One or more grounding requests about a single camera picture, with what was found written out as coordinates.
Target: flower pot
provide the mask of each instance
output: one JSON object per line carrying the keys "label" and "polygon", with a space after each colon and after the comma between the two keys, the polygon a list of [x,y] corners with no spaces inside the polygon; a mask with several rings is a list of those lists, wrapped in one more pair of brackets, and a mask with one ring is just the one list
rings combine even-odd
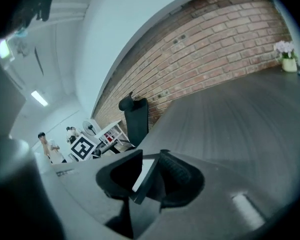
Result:
{"label": "flower pot", "polygon": [[294,58],[283,58],[282,69],[286,72],[297,72],[297,64]]}

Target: ceiling fixture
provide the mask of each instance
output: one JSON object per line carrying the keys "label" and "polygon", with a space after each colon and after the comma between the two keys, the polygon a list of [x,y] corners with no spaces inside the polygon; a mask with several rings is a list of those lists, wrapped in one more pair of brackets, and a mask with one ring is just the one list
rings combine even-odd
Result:
{"label": "ceiling fixture", "polygon": [[42,96],[35,90],[33,93],[31,93],[32,97],[34,97],[42,106],[46,107],[48,105],[48,102]]}
{"label": "ceiling fixture", "polygon": [[5,39],[0,41],[0,58],[4,59],[9,56],[10,50]]}

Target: man's black hair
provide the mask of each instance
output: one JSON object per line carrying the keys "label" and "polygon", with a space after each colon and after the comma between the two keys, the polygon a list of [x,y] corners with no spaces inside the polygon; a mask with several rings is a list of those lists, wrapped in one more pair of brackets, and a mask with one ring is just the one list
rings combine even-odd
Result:
{"label": "man's black hair", "polygon": [[40,137],[42,137],[42,136],[46,136],[44,132],[40,132],[40,133],[38,134],[38,139],[40,139]]}

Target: office chair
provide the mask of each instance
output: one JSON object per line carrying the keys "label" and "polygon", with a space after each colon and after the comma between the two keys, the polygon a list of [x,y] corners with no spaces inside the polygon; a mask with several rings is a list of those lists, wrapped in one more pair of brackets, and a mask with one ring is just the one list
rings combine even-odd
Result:
{"label": "office chair", "polygon": [[149,106],[146,98],[140,100],[133,100],[130,92],[125,98],[119,102],[119,109],[124,111],[124,117],[126,121],[127,135],[129,141],[120,140],[122,142],[128,142],[134,145],[128,150],[135,149],[146,137],[149,132],[148,125],[148,112]]}

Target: fluorescent light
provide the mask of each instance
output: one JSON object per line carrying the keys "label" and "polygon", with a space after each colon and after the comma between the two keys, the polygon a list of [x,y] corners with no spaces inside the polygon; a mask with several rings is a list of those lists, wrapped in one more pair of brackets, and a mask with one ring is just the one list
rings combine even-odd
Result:
{"label": "fluorescent light", "polygon": [[44,98],[35,90],[33,93],[31,93],[32,97],[34,97],[42,106],[47,106],[48,102],[45,101]]}
{"label": "fluorescent light", "polygon": [[10,54],[10,50],[9,50],[6,40],[1,40],[0,41],[0,57],[1,57],[1,59],[4,59],[9,54]]}

